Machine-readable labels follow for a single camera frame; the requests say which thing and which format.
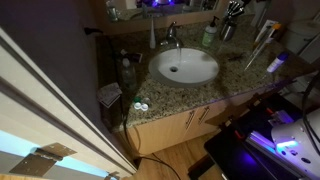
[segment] drain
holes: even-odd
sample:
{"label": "drain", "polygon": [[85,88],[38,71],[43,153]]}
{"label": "drain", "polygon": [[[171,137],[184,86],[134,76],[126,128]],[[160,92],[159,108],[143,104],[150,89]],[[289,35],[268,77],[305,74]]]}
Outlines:
{"label": "drain", "polygon": [[172,67],[170,68],[170,71],[171,71],[171,72],[177,72],[177,71],[178,71],[178,68],[175,67],[175,66],[172,66]]}

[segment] wooden cabinet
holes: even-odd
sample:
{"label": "wooden cabinet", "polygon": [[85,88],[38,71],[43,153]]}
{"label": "wooden cabinet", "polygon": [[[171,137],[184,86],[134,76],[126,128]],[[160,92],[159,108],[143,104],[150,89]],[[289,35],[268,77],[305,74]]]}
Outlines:
{"label": "wooden cabinet", "polygon": [[[245,109],[244,102],[251,99],[255,93],[262,93],[263,90],[258,89],[128,128],[131,145],[140,156],[143,156],[214,132],[218,130],[218,125],[226,122],[237,109]],[[124,132],[119,134],[124,139]]]}
{"label": "wooden cabinet", "polygon": [[131,145],[141,155],[153,152],[182,142],[196,110],[185,111],[150,123],[128,128]]}

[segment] granite countertop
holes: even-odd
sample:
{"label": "granite countertop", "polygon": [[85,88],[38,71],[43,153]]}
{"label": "granite countertop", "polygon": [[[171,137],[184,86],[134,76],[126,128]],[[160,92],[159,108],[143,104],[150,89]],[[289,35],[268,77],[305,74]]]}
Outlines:
{"label": "granite countertop", "polygon": [[[149,31],[112,37],[115,47],[124,48],[128,52],[141,52],[144,56],[142,63],[135,64],[139,88],[135,92],[124,91],[123,100],[128,108],[127,127],[148,123],[258,88],[270,88],[283,80],[293,79],[313,71],[309,64],[291,54],[289,59],[272,76],[262,79],[268,65],[280,52],[285,50],[277,42],[271,43],[252,63],[249,69],[244,71],[244,67],[248,63],[248,57],[252,52],[252,44],[256,32],[253,27],[248,25],[250,21],[251,17],[242,18],[234,37],[228,42],[219,40],[218,31],[213,45],[209,48],[201,45],[203,29],[208,23],[198,23],[177,29],[177,37],[183,42],[184,48],[204,51],[214,57],[219,64],[218,76],[212,82],[197,88],[173,88],[152,79],[148,72],[148,63],[151,58],[174,47],[170,45],[157,46],[156,49],[151,50],[148,42]],[[158,30],[156,37],[157,40],[165,37],[165,29]],[[244,58],[242,60],[228,60],[239,54],[243,54]],[[144,112],[133,108],[132,100],[136,96],[150,98],[151,107],[148,111]],[[122,129],[121,122],[114,123],[113,131]]]}

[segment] sink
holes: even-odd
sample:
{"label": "sink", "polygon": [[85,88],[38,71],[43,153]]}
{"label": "sink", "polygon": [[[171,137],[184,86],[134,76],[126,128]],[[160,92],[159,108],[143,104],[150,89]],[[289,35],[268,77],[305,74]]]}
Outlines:
{"label": "sink", "polygon": [[209,54],[190,48],[171,49],[153,57],[149,63],[153,79],[171,87],[198,87],[212,81],[219,72]]}

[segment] door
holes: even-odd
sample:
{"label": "door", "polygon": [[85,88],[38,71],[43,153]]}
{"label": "door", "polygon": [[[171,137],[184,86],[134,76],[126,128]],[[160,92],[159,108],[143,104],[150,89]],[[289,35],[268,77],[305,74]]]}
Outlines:
{"label": "door", "polygon": [[[62,144],[76,152],[68,158],[119,177],[136,172],[133,164],[1,28],[0,59],[1,132],[40,147]],[[7,170],[3,165],[0,168],[2,173]],[[59,178],[59,175],[56,173],[51,178]]]}
{"label": "door", "polygon": [[[40,147],[37,144],[17,136],[13,136],[4,131],[0,131],[0,139],[0,174],[7,174],[18,163],[20,163],[25,156],[28,156],[32,149]],[[71,157],[65,157],[62,161],[58,161],[52,168],[50,168],[50,170],[45,173],[42,178],[61,180],[102,180],[107,176],[109,176],[109,173],[102,169],[96,168]]]}

